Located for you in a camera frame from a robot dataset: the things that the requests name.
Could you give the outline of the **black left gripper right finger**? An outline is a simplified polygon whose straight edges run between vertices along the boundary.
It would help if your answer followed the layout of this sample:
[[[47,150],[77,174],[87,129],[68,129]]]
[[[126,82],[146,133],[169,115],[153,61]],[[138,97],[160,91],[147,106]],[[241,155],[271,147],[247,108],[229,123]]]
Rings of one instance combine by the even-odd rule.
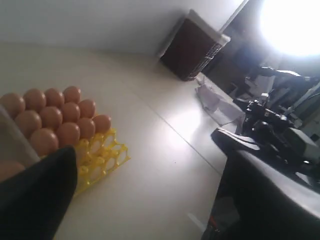
[[[244,150],[229,153],[203,240],[318,240],[320,195]]]

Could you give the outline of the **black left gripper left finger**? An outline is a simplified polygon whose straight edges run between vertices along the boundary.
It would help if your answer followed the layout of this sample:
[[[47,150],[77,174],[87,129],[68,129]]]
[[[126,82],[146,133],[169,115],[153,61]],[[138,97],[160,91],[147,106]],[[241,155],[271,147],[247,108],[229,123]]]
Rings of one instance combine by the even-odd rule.
[[[48,155],[0,184],[0,238],[52,240],[78,183],[71,146]]]

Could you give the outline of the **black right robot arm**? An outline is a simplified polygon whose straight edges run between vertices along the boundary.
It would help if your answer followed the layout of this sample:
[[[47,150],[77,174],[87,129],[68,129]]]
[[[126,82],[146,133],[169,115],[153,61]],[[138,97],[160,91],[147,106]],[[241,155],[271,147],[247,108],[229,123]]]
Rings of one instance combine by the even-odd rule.
[[[252,76],[281,79],[271,90],[258,97],[233,102],[244,111],[244,120],[232,133],[222,127],[211,139],[225,153],[231,149],[253,151],[262,161],[272,165],[297,182],[320,190],[320,147],[300,130],[294,110],[316,96],[319,76],[303,76],[290,70],[259,67]]]

